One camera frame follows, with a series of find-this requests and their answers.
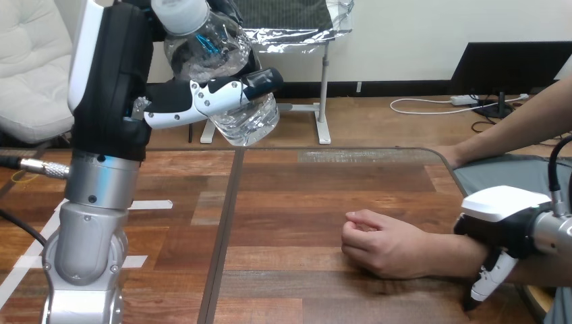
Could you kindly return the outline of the person's hand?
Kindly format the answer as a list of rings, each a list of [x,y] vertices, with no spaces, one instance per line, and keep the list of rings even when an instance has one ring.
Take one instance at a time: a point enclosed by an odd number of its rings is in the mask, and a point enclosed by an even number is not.
[[[467,163],[463,148],[459,145],[434,146],[430,149],[441,155],[452,169],[457,169]]]
[[[381,278],[429,276],[429,233],[367,209],[348,212],[345,218],[341,251],[351,261]]]

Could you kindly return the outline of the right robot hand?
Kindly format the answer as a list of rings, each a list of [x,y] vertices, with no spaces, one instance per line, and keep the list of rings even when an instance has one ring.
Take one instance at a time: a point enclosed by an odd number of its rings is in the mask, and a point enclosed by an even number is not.
[[[464,311],[472,311],[485,301],[520,260],[540,252],[540,222],[551,217],[554,211],[548,196],[512,186],[487,188],[463,199],[453,233],[488,248],[463,297]]]

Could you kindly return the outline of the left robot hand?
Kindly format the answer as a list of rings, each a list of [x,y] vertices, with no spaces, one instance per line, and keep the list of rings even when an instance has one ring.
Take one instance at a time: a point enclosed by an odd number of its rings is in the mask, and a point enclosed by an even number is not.
[[[283,85],[273,67],[207,82],[147,85],[152,31],[129,3],[84,1],[72,55],[67,104],[72,148],[142,162],[154,129],[180,127],[234,111]]]

